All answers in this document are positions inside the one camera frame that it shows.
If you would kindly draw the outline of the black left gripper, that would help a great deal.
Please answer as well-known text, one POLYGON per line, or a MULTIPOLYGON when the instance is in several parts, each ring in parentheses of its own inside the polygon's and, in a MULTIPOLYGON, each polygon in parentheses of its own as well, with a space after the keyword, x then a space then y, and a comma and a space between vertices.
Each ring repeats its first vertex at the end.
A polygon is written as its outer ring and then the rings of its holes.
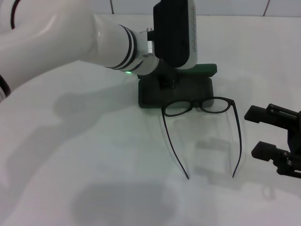
POLYGON ((159 60, 158 65, 154 70, 154 74, 155 77, 159 79, 160 90, 173 90, 174 82, 180 80, 178 71, 163 59, 159 60))

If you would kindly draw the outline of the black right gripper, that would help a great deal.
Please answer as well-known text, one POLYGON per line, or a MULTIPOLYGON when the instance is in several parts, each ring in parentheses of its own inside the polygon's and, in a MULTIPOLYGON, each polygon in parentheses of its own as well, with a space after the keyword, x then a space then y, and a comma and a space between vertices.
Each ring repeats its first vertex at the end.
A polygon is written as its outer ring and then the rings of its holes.
POLYGON ((251 155, 259 160, 273 161, 277 173, 284 176, 301 175, 301 114, 274 104, 267 108, 252 105, 244 116, 247 121, 266 123, 288 130, 287 143, 289 151, 275 145, 258 142, 251 155))

